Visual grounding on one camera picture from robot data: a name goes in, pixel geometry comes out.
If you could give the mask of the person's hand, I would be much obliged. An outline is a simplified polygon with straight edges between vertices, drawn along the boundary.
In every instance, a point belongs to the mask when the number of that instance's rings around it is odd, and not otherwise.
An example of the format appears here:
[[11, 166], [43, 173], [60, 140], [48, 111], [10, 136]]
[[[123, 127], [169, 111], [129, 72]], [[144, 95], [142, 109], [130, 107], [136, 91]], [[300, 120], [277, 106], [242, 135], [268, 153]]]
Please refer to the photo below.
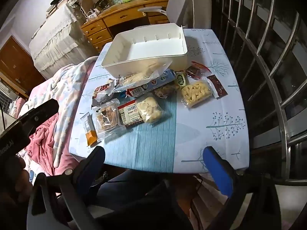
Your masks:
[[1, 204], [16, 205], [30, 197], [33, 186], [25, 167], [24, 160], [17, 155], [1, 161]]

